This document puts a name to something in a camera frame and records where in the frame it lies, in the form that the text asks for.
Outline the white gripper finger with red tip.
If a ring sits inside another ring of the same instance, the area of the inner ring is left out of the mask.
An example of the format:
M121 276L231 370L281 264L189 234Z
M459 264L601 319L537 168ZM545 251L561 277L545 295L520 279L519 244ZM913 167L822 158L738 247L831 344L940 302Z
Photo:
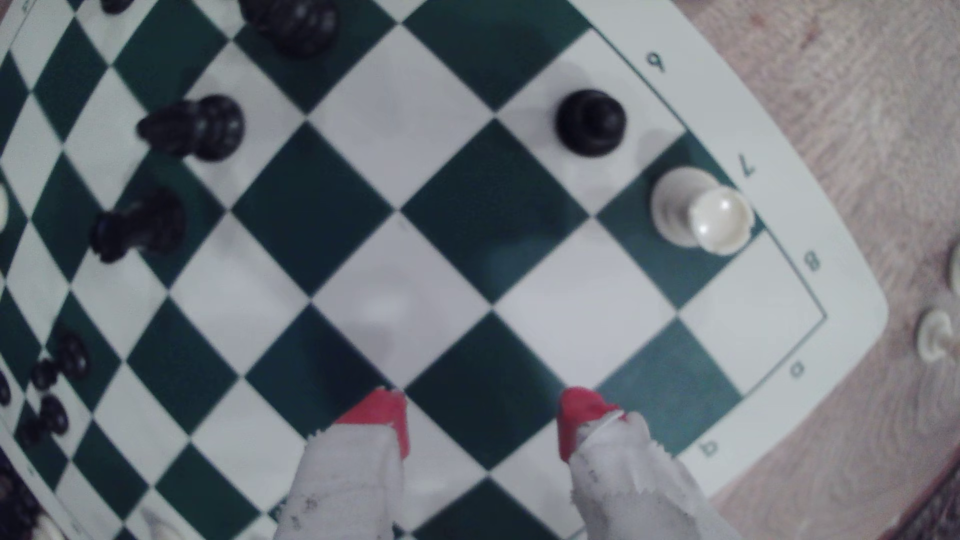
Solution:
M311 435L274 539L394 539L410 453L407 400L378 387Z
M557 423L558 454L588 539L742 539L640 412L569 387Z

